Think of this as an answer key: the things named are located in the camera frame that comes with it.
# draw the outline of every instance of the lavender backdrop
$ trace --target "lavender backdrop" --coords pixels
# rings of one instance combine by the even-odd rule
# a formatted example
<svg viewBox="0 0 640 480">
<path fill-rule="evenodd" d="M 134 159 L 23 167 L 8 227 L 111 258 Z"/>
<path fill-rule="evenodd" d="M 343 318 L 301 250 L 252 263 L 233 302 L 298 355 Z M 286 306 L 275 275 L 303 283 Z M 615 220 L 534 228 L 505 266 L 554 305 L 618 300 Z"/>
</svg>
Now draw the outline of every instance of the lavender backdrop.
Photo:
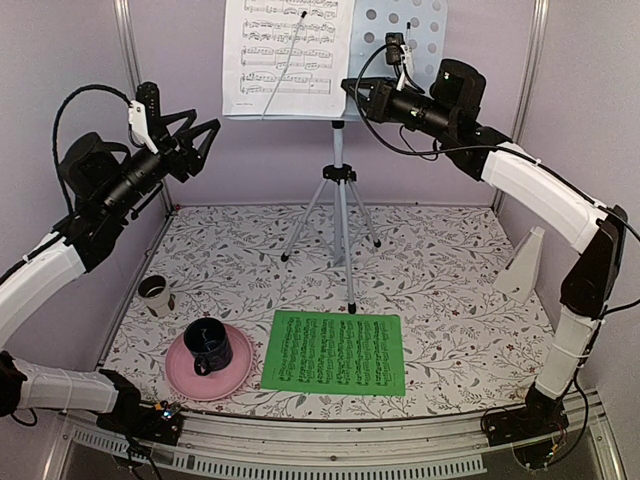
<svg viewBox="0 0 640 480">
<path fill-rule="evenodd" d="M 2 2 L 0 64 L 0 271 L 4 271 L 65 215 L 51 158 L 51 126 L 62 100 L 92 82 L 126 91 L 113 3 Z M 63 117 L 62 154 L 91 130 L 104 139 L 126 138 L 122 102 L 104 93 L 83 95 Z M 154 204 L 121 236 L 111 258 L 45 304 L 13 336 L 7 350 L 44 365 L 92 369 L 115 309 L 161 223 L 162 210 Z M 0 451 L 0 478 L 37 478 L 42 466 L 38 455 L 47 453 L 51 423 L 49 419 L 25 430 L 10 419 L 0 419 L 0 436 L 14 440 Z"/>
<path fill-rule="evenodd" d="M 517 108 L 533 5 L 529 0 L 449 0 L 444 54 L 487 77 L 480 120 L 507 133 Z M 132 2 L 142 76 L 160 84 L 165 109 L 197 106 L 202 119 L 221 115 L 224 6 L 223 0 Z M 397 127 L 381 130 L 397 139 Z M 360 124 L 347 125 L 345 141 L 345 161 L 357 169 L 365 201 L 491 203 L 491 189 L 469 180 L 446 159 L 424 164 L 396 156 Z M 328 122 L 225 119 L 207 171 L 188 185 L 174 182 L 172 191 L 183 204 L 306 202 L 322 167 L 332 161 L 332 145 Z M 417 137 L 415 146 L 429 149 L 431 141 Z"/>
<path fill-rule="evenodd" d="M 637 227 L 640 3 L 606 0 L 583 2 L 580 8 L 570 3 L 551 4 L 523 145 L 596 198 L 624 206 Z M 541 224 L 514 201 L 506 202 L 501 219 L 514 241 Z M 538 293 L 557 321 L 560 282 L 577 255 L 558 234 L 547 231 Z M 638 246 L 629 237 L 612 305 L 635 300 L 640 291 Z M 636 309 L 611 317 L 583 380 L 595 384 L 604 401 L 628 478 L 640 478 L 640 419 L 635 414 L 640 407 L 638 314 Z"/>
</svg>

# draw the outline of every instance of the white paper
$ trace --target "white paper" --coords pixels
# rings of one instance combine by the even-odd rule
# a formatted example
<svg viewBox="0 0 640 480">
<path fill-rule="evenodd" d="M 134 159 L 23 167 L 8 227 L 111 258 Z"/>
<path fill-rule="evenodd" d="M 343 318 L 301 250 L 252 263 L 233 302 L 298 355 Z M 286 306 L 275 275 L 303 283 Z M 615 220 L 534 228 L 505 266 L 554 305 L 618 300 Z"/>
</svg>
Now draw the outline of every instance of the white paper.
<svg viewBox="0 0 640 480">
<path fill-rule="evenodd" d="M 227 0 L 223 114 L 262 115 L 286 66 L 266 117 L 339 118 L 346 105 L 355 0 Z"/>
</svg>

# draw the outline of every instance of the green mat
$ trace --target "green mat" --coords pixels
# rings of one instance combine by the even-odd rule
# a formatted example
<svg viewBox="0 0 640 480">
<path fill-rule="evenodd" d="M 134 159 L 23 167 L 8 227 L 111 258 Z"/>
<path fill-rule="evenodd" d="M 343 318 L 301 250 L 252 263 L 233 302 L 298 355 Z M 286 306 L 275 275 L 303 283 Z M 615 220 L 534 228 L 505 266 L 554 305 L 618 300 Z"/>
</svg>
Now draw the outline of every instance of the green mat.
<svg viewBox="0 0 640 480">
<path fill-rule="evenodd" d="M 277 311 L 262 388 L 404 396 L 400 317 Z"/>
</svg>

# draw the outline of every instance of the table surface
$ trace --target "table surface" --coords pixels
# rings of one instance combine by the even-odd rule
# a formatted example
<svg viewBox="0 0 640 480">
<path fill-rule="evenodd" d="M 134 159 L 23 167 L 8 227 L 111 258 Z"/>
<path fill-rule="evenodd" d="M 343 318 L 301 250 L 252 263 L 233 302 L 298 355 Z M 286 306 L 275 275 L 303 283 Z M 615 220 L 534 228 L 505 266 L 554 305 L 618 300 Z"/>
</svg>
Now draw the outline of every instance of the table surface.
<svg viewBox="0 0 640 480">
<path fill-rule="evenodd" d="M 350 210 L 355 233 L 362 218 Z M 289 262 L 280 261 L 303 212 L 291 206 L 180 210 L 148 272 L 169 279 L 176 310 L 157 319 L 135 297 L 105 367 L 131 380 L 147 400 L 171 399 L 192 410 L 255 417 L 410 418 L 522 402 L 553 332 L 535 294 L 519 305 L 493 290 L 513 249 L 487 208 L 373 207 L 382 247 L 374 248 L 362 236 L 353 246 L 359 311 L 402 318 L 406 396 L 261 390 L 276 310 L 346 310 L 344 268 L 332 266 L 329 252 L 308 230 Z M 311 217 L 329 243 L 332 215 L 331 207 L 318 207 Z M 186 400 L 164 379 L 168 347 L 202 316 L 242 329 L 254 346 L 245 384 L 216 402 Z"/>
</svg>

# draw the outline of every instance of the mug handle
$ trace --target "mug handle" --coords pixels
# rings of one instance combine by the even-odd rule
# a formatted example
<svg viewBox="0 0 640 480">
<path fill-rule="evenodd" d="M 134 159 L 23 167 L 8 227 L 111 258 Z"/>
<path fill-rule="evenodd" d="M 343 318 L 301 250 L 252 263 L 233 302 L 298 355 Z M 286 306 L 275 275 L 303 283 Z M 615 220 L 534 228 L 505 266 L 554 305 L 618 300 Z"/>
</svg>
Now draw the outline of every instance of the mug handle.
<svg viewBox="0 0 640 480">
<path fill-rule="evenodd" d="M 201 355 L 198 355 L 193 361 L 193 369 L 195 370 L 196 374 L 201 377 L 205 377 L 211 373 L 209 361 Z"/>
</svg>

